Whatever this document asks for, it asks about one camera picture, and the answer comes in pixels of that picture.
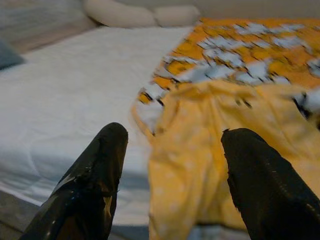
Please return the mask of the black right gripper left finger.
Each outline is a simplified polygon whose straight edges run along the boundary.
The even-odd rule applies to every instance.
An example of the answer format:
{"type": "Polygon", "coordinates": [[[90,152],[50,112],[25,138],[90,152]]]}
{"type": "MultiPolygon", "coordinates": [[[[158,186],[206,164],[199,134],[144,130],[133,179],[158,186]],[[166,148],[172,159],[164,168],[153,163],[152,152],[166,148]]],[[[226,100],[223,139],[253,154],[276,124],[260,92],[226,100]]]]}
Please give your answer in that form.
{"type": "Polygon", "coordinates": [[[19,240],[108,240],[128,145],[119,123],[104,126],[60,179],[19,240]]]}

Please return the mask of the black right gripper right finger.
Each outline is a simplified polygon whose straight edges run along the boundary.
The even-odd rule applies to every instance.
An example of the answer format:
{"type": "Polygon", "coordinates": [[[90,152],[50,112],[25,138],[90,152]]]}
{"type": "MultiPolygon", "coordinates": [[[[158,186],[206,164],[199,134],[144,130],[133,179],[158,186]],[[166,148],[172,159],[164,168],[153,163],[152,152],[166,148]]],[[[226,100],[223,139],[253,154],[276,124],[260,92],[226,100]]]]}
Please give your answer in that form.
{"type": "Polygon", "coordinates": [[[261,136],[247,128],[221,137],[230,194],[251,240],[320,240],[320,199],[261,136]]]}

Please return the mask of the yellow cartoon print blanket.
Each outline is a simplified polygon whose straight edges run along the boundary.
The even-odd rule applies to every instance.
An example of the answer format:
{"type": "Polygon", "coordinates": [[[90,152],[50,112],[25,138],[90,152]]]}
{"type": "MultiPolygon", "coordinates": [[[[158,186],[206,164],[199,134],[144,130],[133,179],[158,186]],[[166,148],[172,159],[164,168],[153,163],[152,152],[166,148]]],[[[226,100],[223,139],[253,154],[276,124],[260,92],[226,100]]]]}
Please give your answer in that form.
{"type": "Polygon", "coordinates": [[[132,115],[152,148],[149,240],[187,240],[196,224],[245,228],[227,184],[227,129],[260,135],[320,197],[320,19],[201,19],[132,115]]]}

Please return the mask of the blue patterned blanket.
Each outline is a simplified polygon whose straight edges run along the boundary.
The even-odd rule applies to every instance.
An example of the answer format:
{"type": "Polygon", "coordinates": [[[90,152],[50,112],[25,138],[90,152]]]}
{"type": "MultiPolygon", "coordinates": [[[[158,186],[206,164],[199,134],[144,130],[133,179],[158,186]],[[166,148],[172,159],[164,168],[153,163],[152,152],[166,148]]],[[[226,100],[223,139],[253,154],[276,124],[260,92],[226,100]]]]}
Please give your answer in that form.
{"type": "Polygon", "coordinates": [[[23,57],[0,38],[0,71],[21,65],[24,62],[23,57]]]}

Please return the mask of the beige bolster pillow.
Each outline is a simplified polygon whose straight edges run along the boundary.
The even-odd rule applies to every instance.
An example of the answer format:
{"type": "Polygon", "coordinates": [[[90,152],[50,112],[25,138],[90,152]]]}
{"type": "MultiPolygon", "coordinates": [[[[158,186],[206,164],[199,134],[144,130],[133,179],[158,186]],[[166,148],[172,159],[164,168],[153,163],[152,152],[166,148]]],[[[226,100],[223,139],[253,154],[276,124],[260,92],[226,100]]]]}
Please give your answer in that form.
{"type": "Polygon", "coordinates": [[[193,25],[201,13],[194,5],[162,6],[154,9],[154,18],[161,27],[193,25]]]}
{"type": "Polygon", "coordinates": [[[83,8],[88,17],[111,28],[147,28],[157,25],[149,9],[115,0],[83,0],[83,8]]]}

